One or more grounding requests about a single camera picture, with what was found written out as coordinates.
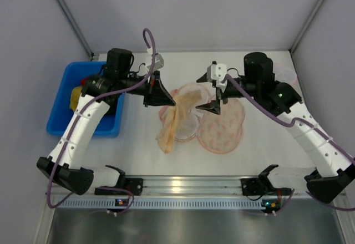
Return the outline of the beige bra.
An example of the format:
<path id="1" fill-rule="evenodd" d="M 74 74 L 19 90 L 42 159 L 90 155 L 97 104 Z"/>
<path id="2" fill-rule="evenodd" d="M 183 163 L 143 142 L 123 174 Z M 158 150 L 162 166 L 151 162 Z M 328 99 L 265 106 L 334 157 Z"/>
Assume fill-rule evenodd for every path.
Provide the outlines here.
<path id="1" fill-rule="evenodd" d="M 168 154 L 172 152 L 176 132 L 187 118 L 189 111 L 202 100 L 199 90 L 190 90 L 185 93 L 176 93 L 173 96 L 174 106 L 168 106 L 162 129 L 158 132 L 156 140 L 160 150 Z"/>

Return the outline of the floral mesh laundry bag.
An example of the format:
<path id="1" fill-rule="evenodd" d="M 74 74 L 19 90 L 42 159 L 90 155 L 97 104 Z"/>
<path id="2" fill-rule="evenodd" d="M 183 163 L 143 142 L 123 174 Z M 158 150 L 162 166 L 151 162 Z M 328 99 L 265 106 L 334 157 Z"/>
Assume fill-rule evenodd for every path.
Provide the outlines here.
<path id="1" fill-rule="evenodd" d="M 186 84 L 179 89 L 171 91 L 185 93 L 190 90 L 199 90 L 202 100 L 196 106 L 206 104 L 215 99 L 208 89 L 200 84 Z M 245 119 L 245 108 L 238 99 L 230 99 L 226 105 L 221 106 L 221 114 L 216 115 L 204 110 L 192 108 L 186 120 L 176 132 L 175 142 L 187 142 L 197 138 L 200 145 L 215 154 L 227 154 L 235 150 L 242 138 L 242 124 Z M 164 122 L 168 106 L 159 111 L 159 119 Z"/>

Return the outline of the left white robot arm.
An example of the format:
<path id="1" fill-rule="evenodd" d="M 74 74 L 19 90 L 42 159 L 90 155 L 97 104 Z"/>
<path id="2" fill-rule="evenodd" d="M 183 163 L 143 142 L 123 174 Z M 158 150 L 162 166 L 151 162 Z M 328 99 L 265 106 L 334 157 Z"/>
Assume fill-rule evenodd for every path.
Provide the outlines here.
<path id="1" fill-rule="evenodd" d="M 175 101 L 160 79 L 159 69 L 164 60 L 159 53 L 148 49 L 151 62 L 146 64 L 151 74 L 139 76 L 130 70 L 132 52 L 113 48 L 98 74 L 85 80 L 74 114 L 56 147 L 47 157 L 40 157 L 37 168 L 57 184 L 74 194 L 83 195 L 97 187 L 118 187 L 123 172 L 117 167 L 86 169 L 82 166 L 87 146 L 103 116 L 117 103 L 122 93 L 143 97 L 148 106 L 174 106 Z"/>

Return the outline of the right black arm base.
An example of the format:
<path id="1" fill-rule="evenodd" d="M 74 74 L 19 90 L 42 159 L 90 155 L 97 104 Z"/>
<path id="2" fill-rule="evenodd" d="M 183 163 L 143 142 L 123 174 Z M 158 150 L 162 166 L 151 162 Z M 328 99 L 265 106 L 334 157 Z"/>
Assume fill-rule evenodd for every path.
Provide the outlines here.
<path id="1" fill-rule="evenodd" d="M 266 178 L 249 177 L 241 179 L 242 194 L 244 196 L 289 196 L 289 188 L 275 188 Z"/>

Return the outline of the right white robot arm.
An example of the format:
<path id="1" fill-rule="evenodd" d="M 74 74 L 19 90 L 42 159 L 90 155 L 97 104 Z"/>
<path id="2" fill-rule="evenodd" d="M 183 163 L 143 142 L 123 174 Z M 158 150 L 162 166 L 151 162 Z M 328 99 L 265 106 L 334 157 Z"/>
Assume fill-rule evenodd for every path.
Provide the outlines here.
<path id="1" fill-rule="evenodd" d="M 270 165 L 247 186 L 243 195 L 270 195 L 277 189 L 302 190 L 323 204 L 331 203 L 354 180 L 354 157 L 326 134 L 288 83 L 276 80 L 273 61 L 262 52 L 244 56 L 244 74 L 233 78 L 225 64 L 212 62 L 198 83 L 209 82 L 215 99 L 198 109 L 219 115 L 221 104 L 245 98 L 274 122 L 284 126 L 314 166 L 289 168 Z"/>

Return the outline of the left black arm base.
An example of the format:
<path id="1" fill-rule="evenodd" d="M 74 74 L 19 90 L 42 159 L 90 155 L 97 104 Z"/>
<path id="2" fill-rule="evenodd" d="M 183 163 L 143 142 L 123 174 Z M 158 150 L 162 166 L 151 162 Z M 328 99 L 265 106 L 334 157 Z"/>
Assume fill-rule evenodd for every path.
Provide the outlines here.
<path id="1" fill-rule="evenodd" d="M 116 188 L 128 190 L 133 193 L 134 196 L 140 196 L 143 191 L 143 182 L 142 178 L 133 178 L 133 177 L 126 177 L 124 181 L 121 182 L 120 185 L 117 185 Z M 125 192 L 122 191 L 113 191 L 113 190 L 106 190 L 102 188 L 96 188 L 94 191 L 95 195 L 126 195 Z"/>

